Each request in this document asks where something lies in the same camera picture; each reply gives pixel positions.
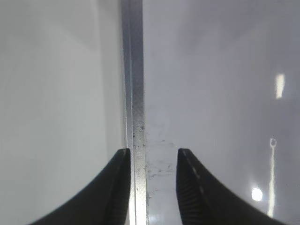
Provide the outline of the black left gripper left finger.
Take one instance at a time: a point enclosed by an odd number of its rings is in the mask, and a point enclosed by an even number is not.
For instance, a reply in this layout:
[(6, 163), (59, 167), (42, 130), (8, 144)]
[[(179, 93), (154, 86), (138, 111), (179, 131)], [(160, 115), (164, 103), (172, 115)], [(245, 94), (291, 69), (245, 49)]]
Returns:
[(105, 168), (78, 194), (35, 225), (123, 225), (130, 181), (130, 150), (118, 150)]

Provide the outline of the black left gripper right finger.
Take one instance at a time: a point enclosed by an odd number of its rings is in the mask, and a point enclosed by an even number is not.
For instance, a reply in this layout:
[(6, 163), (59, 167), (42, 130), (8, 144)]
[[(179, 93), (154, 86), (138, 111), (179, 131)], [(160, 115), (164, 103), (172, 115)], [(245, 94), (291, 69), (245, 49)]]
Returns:
[(176, 195), (184, 225), (281, 225), (220, 182), (189, 149), (177, 154)]

